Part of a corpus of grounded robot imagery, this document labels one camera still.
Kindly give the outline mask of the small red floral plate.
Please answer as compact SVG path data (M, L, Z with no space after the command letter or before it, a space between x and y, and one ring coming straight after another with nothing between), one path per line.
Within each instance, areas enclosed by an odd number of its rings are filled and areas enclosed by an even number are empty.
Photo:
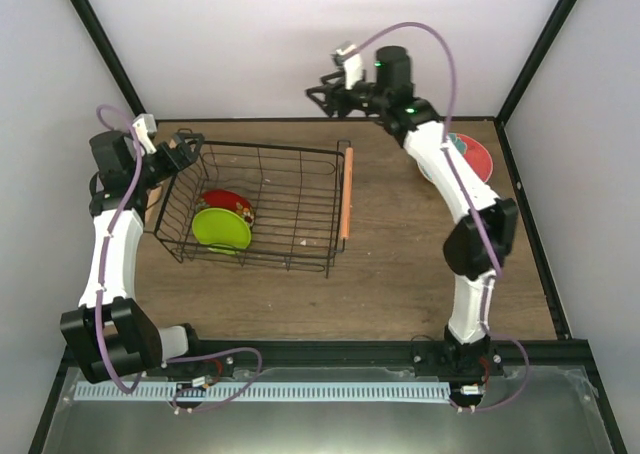
M250 228L253 227L256 214L252 204L243 196L226 190L213 189L200 194L197 199L195 212L208 208L226 209L240 216Z

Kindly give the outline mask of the large red blue-flower plate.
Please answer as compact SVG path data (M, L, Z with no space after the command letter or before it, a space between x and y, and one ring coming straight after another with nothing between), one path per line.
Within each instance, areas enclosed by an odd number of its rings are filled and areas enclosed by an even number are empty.
M487 183L494 169L493 158L488 149L476 139L464 134L450 133L449 138L475 174Z

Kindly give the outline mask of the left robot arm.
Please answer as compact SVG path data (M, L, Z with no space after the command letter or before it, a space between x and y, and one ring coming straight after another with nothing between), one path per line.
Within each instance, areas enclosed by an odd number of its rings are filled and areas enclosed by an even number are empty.
M204 366L191 325L158 328L135 300L136 257L149 193L192 166L204 144L201 134L177 134L173 140L152 153L117 130L89 141L97 165L89 206L95 246L85 291L77 308L62 314L60 330L92 384L117 382L167 361L184 378Z

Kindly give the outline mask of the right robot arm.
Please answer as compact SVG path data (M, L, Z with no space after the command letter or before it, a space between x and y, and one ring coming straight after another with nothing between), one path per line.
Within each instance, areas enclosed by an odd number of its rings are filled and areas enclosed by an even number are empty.
M336 70L306 95L327 116L354 111L377 125L426 170L448 207L454 227L443 255L454 274L453 310L444 331L444 363L458 377L472 373L490 345L488 310L497 277L511 254L518 207L500 197L464 159L434 107L414 93L412 61L400 46L377 50L375 79L347 43L332 55Z

